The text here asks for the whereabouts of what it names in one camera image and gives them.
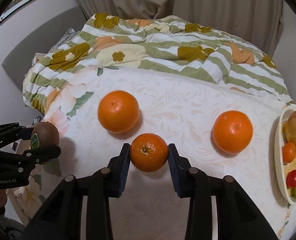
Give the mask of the person's left hand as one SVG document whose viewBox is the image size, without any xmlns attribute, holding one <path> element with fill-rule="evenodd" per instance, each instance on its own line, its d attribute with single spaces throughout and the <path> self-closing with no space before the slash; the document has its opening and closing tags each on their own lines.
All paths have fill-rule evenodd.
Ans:
<svg viewBox="0 0 296 240">
<path fill-rule="evenodd" d="M 8 196 L 6 190 L 0 190 L 0 207 L 3 207 L 6 205 L 8 201 Z"/>
</svg>

